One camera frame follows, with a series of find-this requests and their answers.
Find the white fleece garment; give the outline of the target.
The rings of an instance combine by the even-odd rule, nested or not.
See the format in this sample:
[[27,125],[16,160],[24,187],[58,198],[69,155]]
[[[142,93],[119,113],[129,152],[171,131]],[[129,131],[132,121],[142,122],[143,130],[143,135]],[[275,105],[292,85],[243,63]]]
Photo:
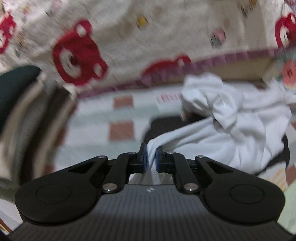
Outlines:
[[187,159],[203,155],[249,174],[262,171],[283,150],[295,93],[276,81],[258,89],[250,83],[226,83],[206,72],[185,77],[181,101],[184,113],[202,119],[150,140],[147,171],[132,175],[131,184],[168,181],[156,171],[158,147]]

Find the black garment under white one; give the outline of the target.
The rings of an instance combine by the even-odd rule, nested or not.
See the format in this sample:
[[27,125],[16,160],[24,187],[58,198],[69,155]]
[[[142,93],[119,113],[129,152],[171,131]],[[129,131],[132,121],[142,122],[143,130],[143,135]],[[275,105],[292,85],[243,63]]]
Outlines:
[[[189,124],[195,123],[197,121],[201,121],[205,119],[203,116],[198,114],[190,114],[189,117],[183,120],[180,116],[168,116],[165,118],[155,118],[151,122],[150,129],[145,133],[143,138],[143,143],[148,144],[150,140],[156,138],[164,133],[168,133],[174,131],[178,128],[187,126]],[[285,163],[285,168],[287,168],[288,164],[290,163],[290,150],[288,147],[288,138],[286,134],[284,134],[283,138],[281,139],[284,148],[281,153],[275,156],[273,159],[269,161],[269,163],[258,172],[251,173],[252,175],[258,176],[259,174],[263,173],[268,168],[273,167],[276,164]]]

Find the beige bottom folded garment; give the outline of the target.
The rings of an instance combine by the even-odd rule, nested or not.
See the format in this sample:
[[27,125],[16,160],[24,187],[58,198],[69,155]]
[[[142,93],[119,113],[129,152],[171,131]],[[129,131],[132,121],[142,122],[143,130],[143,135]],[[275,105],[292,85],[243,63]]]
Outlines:
[[57,147],[63,142],[65,125],[77,105],[76,91],[72,87],[59,87],[49,102],[49,108],[40,125],[37,143],[32,151],[32,178],[53,170]]

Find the black folded garment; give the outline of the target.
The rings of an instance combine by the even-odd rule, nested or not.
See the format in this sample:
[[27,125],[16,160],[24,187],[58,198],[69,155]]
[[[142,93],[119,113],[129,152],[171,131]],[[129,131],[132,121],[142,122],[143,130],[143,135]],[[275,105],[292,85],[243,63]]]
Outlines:
[[51,154],[60,133],[76,106],[76,97],[58,87],[46,102],[45,113],[24,153],[19,175],[20,185],[45,175],[51,166]]

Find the grey folded garment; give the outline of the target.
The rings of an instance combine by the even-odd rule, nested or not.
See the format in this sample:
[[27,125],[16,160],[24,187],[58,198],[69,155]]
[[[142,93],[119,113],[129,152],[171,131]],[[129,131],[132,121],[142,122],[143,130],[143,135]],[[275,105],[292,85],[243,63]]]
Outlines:
[[12,155],[12,178],[13,182],[16,184],[20,183],[20,172],[25,151],[33,139],[33,136],[45,115],[49,100],[57,87],[58,84],[56,81],[45,83],[41,93],[29,102],[25,107],[25,113],[21,116],[21,122],[18,125],[18,131],[16,132],[15,149]]

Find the cream folded garment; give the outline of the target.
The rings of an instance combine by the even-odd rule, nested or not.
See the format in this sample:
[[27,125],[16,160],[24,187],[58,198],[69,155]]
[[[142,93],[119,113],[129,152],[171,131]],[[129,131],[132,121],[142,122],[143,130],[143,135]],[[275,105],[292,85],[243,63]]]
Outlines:
[[1,178],[12,180],[12,158],[15,149],[18,126],[27,107],[42,93],[44,84],[37,80],[27,87],[12,108],[1,134]]

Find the white quilt with red bears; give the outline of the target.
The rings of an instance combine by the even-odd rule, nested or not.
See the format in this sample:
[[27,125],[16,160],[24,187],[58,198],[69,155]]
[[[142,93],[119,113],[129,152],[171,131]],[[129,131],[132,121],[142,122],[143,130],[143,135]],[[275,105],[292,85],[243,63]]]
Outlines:
[[273,56],[295,1],[1,1],[1,71],[33,64],[79,96]]

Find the light green bed sheet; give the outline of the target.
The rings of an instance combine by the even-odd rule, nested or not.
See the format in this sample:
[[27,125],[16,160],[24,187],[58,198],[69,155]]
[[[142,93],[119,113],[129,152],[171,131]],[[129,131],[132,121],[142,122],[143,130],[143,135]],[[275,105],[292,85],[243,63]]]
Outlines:
[[296,231],[296,183],[289,185],[284,192],[285,206],[278,219],[278,223],[287,231],[295,235]]

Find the dark green folded garment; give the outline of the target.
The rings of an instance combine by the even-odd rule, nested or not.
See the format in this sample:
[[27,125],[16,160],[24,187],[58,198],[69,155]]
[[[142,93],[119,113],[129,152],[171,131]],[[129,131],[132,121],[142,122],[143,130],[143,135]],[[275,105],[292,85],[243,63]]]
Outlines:
[[25,89],[36,81],[40,72],[39,67],[27,65],[1,74],[1,132],[17,100]]

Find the floral patterned fabric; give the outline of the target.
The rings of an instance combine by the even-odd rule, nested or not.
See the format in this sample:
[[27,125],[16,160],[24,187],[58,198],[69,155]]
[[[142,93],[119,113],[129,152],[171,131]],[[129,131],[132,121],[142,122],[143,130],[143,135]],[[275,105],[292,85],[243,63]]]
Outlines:
[[295,92],[295,47],[277,53],[262,80],[266,85],[277,83],[284,90]]

